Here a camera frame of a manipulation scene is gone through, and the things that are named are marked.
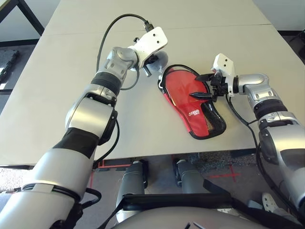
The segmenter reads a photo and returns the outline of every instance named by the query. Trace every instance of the black band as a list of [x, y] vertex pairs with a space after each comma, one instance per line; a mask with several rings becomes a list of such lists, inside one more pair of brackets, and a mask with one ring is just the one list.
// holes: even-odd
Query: black band
[[238, 89], [238, 77], [234, 77], [233, 79], [233, 93], [236, 94], [238, 93], [239, 89]]
[[97, 74], [91, 81], [92, 84], [97, 84], [103, 87], [107, 87], [117, 96], [122, 87], [121, 81], [113, 74], [107, 72], [101, 72]]
[[258, 103], [254, 107], [254, 114], [257, 120], [259, 120], [264, 115], [277, 111], [287, 111], [283, 102], [278, 99], [268, 99]]
[[71, 149], [90, 158], [98, 142], [98, 136], [93, 133], [77, 128], [69, 128], [62, 140], [53, 149]]

